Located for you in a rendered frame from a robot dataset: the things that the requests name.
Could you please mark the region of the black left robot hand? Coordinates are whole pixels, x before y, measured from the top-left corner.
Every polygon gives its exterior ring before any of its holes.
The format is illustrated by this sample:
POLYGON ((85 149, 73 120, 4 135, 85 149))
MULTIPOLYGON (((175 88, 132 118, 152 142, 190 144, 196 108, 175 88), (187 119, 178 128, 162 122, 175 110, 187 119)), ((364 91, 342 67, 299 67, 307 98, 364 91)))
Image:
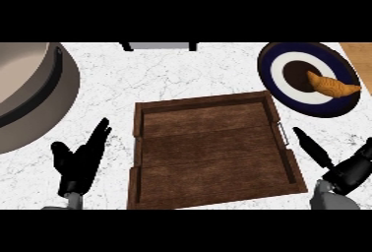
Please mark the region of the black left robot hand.
POLYGON ((69 193, 84 195, 91 187, 100 160, 104 153, 104 144, 112 128, 109 119, 103 118, 93 130, 87 143, 75 152, 63 142, 50 144, 53 167, 60 174, 57 195, 69 193))

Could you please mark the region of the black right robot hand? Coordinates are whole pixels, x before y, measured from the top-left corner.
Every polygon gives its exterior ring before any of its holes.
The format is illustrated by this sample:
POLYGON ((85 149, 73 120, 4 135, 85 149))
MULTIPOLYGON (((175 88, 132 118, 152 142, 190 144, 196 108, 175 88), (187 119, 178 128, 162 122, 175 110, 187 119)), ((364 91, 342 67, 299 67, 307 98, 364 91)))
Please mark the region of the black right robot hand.
POLYGON ((332 192, 345 196, 372 175, 372 137, 352 156, 338 165, 332 164, 326 150, 320 147, 305 132, 293 127, 299 146, 320 167, 327 168, 323 180, 332 185, 332 192))

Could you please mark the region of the golden brown croissant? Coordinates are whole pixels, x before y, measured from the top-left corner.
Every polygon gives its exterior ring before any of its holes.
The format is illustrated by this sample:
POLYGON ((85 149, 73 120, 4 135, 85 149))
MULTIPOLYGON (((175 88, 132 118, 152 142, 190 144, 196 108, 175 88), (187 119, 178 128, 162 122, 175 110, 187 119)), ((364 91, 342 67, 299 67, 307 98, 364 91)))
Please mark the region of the golden brown croissant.
POLYGON ((310 85, 312 86, 312 89, 321 95, 341 98, 341 97, 355 94, 361 90, 358 86, 346 85, 339 80, 329 77, 321 77, 311 71, 307 72, 307 77, 308 77, 308 81, 310 81, 310 85))

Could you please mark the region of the brown wooden tray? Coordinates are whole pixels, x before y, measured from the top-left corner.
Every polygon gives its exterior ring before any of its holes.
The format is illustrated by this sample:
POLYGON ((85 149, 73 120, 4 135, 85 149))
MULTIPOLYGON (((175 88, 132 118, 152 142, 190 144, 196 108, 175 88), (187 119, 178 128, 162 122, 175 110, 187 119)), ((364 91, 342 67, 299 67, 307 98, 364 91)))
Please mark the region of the brown wooden tray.
POLYGON ((178 209, 304 193, 268 92, 135 104, 128 207, 178 209))

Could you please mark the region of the navy and white plate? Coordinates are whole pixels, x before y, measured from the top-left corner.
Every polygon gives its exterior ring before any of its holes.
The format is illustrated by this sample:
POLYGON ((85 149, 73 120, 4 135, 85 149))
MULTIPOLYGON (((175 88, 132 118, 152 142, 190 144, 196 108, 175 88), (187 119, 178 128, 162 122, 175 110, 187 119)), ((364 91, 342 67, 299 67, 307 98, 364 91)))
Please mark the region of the navy and white plate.
POLYGON ((296 112, 332 118, 360 99, 361 86, 351 65, 318 42, 270 42, 256 58, 265 89, 296 112))

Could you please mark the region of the large grey round pot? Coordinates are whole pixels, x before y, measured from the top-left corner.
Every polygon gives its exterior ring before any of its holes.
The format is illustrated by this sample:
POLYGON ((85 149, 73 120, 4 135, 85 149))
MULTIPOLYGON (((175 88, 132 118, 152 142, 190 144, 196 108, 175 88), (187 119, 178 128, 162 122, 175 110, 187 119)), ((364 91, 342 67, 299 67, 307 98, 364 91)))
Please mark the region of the large grey round pot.
POLYGON ((0 42, 0 154, 47 133, 78 88, 78 67, 59 42, 0 42))

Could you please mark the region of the pale wooden board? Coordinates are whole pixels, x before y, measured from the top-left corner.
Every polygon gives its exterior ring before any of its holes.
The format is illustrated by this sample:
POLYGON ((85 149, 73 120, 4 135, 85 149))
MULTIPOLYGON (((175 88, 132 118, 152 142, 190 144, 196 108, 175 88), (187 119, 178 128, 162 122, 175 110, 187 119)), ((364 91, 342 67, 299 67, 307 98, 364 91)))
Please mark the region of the pale wooden board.
POLYGON ((372 94, 372 42, 342 42, 339 45, 372 94))

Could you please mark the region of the grey appliance with black legs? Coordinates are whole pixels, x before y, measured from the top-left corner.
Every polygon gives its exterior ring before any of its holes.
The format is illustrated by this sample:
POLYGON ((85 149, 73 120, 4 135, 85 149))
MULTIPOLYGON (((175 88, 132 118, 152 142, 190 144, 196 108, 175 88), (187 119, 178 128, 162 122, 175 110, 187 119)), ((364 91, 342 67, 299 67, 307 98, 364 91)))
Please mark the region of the grey appliance with black legs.
POLYGON ((197 49, 196 42, 122 42, 125 51, 135 49, 187 49, 194 51, 197 49))

